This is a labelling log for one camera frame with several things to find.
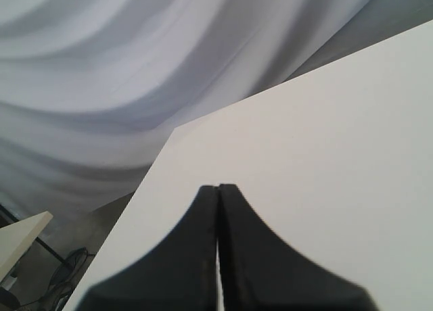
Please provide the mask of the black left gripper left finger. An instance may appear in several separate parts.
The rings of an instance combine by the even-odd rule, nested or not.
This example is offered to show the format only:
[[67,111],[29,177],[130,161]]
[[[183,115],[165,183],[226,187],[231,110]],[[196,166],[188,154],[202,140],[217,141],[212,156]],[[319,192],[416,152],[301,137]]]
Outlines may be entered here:
[[78,310],[217,310],[217,188],[202,186],[171,232],[90,288]]

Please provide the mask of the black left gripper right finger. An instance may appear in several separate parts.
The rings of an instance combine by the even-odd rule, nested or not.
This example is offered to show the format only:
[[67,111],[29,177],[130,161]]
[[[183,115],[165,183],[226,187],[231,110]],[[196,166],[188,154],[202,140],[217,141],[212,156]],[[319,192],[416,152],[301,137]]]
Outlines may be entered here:
[[236,185],[219,189],[219,264],[226,310],[375,310],[368,292],[285,243]]

